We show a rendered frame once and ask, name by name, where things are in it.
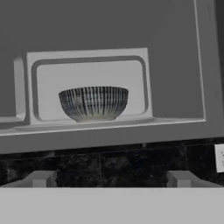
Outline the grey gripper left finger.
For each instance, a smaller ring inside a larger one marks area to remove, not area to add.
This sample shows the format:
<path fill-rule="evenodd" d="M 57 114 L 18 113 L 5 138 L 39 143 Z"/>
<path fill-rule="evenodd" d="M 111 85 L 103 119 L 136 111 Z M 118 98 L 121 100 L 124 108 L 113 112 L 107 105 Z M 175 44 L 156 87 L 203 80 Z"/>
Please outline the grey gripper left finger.
<path fill-rule="evenodd" d="M 24 179 L 3 185 L 3 187 L 56 187 L 56 171 L 33 171 Z"/>

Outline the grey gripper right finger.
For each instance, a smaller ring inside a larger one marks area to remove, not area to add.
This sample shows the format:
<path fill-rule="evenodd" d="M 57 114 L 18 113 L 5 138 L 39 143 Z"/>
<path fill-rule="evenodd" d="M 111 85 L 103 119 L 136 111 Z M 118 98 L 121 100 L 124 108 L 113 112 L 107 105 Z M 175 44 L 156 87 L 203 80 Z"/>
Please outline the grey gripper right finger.
<path fill-rule="evenodd" d="M 167 187 L 220 187 L 220 185 L 198 178 L 190 171 L 168 171 L 166 177 Z"/>

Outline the grey microwave oven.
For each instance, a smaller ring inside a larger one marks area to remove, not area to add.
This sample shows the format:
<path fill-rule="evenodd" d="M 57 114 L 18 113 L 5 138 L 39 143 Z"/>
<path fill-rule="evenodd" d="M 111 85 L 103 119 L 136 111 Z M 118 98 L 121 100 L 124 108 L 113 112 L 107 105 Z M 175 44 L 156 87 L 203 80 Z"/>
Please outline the grey microwave oven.
<path fill-rule="evenodd" d="M 126 88 L 76 122 L 68 88 Z M 214 0 L 0 0 L 0 154 L 224 136 Z"/>

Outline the blue striped bowl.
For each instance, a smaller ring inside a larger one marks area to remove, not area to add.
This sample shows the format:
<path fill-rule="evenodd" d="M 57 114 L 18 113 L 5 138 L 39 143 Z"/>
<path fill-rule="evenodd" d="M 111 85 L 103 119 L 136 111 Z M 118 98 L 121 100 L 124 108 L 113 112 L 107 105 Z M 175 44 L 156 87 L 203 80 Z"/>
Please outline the blue striped bowl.
<path fill-rule="evenodd" d="M 126 109 L 129 90 L 124 87 L 77 87 L 59 92 L 64 113 L 77 123 L 113 121 Z"/>

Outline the white wall socket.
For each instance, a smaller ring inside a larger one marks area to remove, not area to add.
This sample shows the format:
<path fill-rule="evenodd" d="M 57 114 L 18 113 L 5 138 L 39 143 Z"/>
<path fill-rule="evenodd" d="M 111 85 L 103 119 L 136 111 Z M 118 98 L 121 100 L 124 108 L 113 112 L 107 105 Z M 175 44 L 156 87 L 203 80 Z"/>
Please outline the white wall socket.
<path fill-rule="evenodd" d="M 216 144 L 214 146 L 216 171 L 224 172 L 224 144 Z"/>

